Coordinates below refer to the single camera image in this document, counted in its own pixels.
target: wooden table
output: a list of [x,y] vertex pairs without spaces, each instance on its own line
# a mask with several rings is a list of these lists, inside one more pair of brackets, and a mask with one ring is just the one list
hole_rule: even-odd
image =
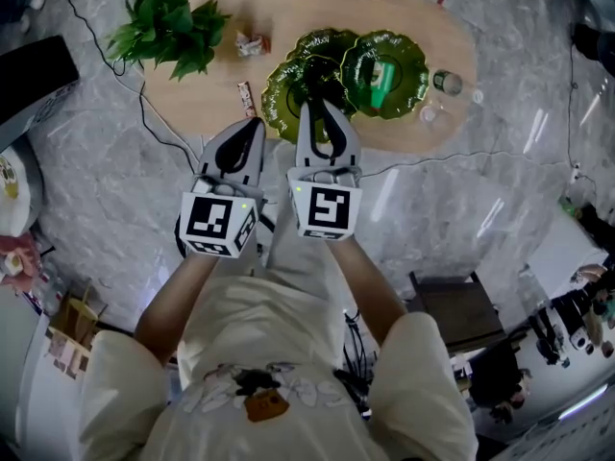
[[[207,0],[190,0],[192,9]],[[232,13],[208,75],[191,74],[180,83],[169,81],[174,63],[156,70],[145,63],[146,96],[169,125],[181,134],[213,136],[244,117],[237,84],[248,81],[260,110],[260,94],[269,74],[314,29],[334,27],[365,34],[389,29],[416,41],[425,52],[431,71],[444,68],[476,83],[474,43],[453,16],[429,0],[218,0],[224,13]],[[235,31],[271,37],[271,54],[242,59],[234,46]],[[439,100],[453,116],[449,131],[430,133],[418,118],[420,106],[400,119],[384,121],[360,113],[353,118],[363,147],[394,152],[422,153],[451,137],[466,119],[469,100],[448,97],[432,86],[426,101]],[[269,128],[267,134],[276,137]]]

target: marble floor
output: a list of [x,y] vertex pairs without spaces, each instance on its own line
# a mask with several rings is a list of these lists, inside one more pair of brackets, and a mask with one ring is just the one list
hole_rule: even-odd
[[[122,0],[74,3],[98,36],[126,19]],[[357,239],[405,298],[412,296],[409,271],[421,277],[476,270],[504,326],[512,328],[544,298],[531,275],[519,274],[558,210],[559,196],[566,192],[578,203],[591,201],[602,215],[614,206],[615,85],[597,63],[573,51],[578,88],[570,111],[570,152],[596,189],[588,180],[568,186],[569,23],[594,20],[585,0],[443,5],[474,38],[484,102],[471,106],[453,139],[429,153],[446,160],[398,167],[394,196],[378,222],[372,221],[371,206],[387,175],[361,182]],[[47,0],[26,39],[55,34],[64,36],[82,81],[59,114],[29,133],[46,184],[39,222],[62,268],[75,278],[92,278],[110,305],[105,320],[131,329],[181,260],[173,228],[190,172],[181,152],[159,145],[142,128],[136,96],[101,62],[66,0]],[[11,28],[0,37],[0,51],[23,39]],[[134,70],[123,80],[140,86]],[[595,97],[598,103],[581,125]],[[542,133],[529,142],[540,114],[546,118]],[[147,118],[161,138],[172,141],[153,114]],[[271,200],[277,196],[271,159],[278,143],[269,142],[262,177]],[[193,147],[198,152],[200,141]],[[367,149],[362,155],[365,174],[427,159]],[[498,200],[504,207],[481,230]],[[267,210],[275,215],[275,206]]]

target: potted plant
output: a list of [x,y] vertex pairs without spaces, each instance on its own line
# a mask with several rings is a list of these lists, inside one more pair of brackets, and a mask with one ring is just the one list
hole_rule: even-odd
[[188,0],[126,0],[131,22],[111,36],[110,58],[128,62],[153,59],[155,66],[176,61],[171,79],[188,73],[205,72],[213,60],[213,47],[222,40],[230,15],[207,3],[190,11]]

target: snack package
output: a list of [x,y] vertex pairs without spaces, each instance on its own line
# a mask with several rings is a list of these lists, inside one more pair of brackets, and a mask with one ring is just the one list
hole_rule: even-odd
[[269,39],[265,36],[254,35],[252,37],[247,37],[239,31],[237,31],[235,46],[237,47],[237,54],[240,57],[266,55],[271,51]]
[[252,98],[250,83],[242,82],[240,84],[237,84],[237,87],[239,88],[239,95],[241,96],[241,102],[243,103],[243,111],[246,113],[246,117],[256,117],[257,109],[254,107],[254,99]]

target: green plate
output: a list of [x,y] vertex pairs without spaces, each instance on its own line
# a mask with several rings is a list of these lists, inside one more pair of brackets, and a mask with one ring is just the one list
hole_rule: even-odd
[[[338,107],[348,118],[357,111],[348,101],[339,81],[339,64],[333,60],[311,56],[285,61],[267,79],[262,91],[262,115],[281,138],[297,143],[301,105],[305,101],[324,98]],[[316,141],[329,141],[323,131],[322,115],[316,111]]]
[[295,49],[286,55],[287,60],[293,58],[307,58],[311,55],[330,58],[342,63],[344,53],[353,46],[358,35],[344,29],[337,31],[333,28],[317,29],[301,36],[297,40]]
[[[380,111],[371,107],[370,82],[375,61],[395,66],[393,86],[384,98]],[[355,107],[368,116],[384,119],[400,118],[412,111],[425,98],[430,72],[425,54],[409,37],[390,31],[375,31],[357,39],[342,62],[342,84]]]

